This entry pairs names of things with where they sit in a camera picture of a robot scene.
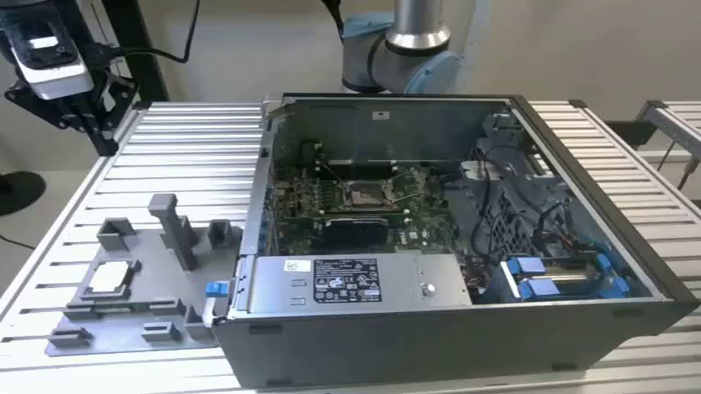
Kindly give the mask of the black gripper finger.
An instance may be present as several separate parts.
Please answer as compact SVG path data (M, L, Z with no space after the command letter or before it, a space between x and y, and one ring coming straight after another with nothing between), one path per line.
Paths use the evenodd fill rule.
M35 94L28 85L14 83L6 90L4 97L56 128L88 131L82 112L83 94L46 100Z
M114 133L138 93L138 82L112 72L92 72L94 88L82 110L86 133L100 156L114 156L119 149Z

